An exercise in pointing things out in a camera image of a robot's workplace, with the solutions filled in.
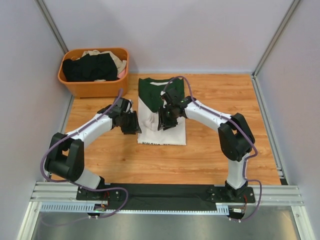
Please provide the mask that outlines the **orange plastic laundry basket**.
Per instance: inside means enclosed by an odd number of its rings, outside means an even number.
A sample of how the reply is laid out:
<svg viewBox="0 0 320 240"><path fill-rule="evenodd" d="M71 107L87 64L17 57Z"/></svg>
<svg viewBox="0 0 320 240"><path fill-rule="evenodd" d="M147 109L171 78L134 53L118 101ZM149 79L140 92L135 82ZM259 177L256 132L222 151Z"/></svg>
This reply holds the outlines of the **orange plastic laundry basket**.
<svg viewBox="0 0 320 240"><path fill-rule="evenodd" d="M126 60L125 74L122 78L115 81L69 82L66 80L62 67L60 67L57 74L59 82L76 98L116 97L119 89L123 89L123 94L125 95L129 89L129 52L122 47L105 47L97 48L97 50L100 52L111 51L120 60Z"/></svg>

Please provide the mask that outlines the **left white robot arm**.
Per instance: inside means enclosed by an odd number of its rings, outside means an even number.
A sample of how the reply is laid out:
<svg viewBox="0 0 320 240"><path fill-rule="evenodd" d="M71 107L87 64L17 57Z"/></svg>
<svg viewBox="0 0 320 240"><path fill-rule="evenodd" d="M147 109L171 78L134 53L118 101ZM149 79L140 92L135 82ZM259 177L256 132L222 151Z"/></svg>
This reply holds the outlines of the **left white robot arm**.
<svg viewBox="0 0 320 240"><path fill-rule="evenodd" d="M105 196L104 179L85 168L85 149L101 135L119 127L124 135L135 135L142 130L138 114L130 99L117 97L114 102L94 117L68 133L52 136L48 151L41 160L41 171L57 175L82 189L94 200Z"/></svg>

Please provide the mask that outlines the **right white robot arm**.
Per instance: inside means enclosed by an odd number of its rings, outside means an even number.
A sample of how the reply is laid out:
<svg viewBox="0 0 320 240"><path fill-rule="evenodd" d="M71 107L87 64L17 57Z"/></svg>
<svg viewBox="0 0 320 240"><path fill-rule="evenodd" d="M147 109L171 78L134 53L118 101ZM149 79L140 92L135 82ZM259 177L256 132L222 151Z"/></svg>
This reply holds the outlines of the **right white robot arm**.
<svg viewBox="0 0 320 240"><path fill-rule="evenodd" d="M218 133L222 153L228 159L225 196L231 202L242 198L248 180L244 177L245 159L255 143L249 125L240 113L219 112L202 104L192 96L183 97L174 88L162 91L163 105L158 110L158 127L168 130L178 125L179 118L197 121Z"/></svg>

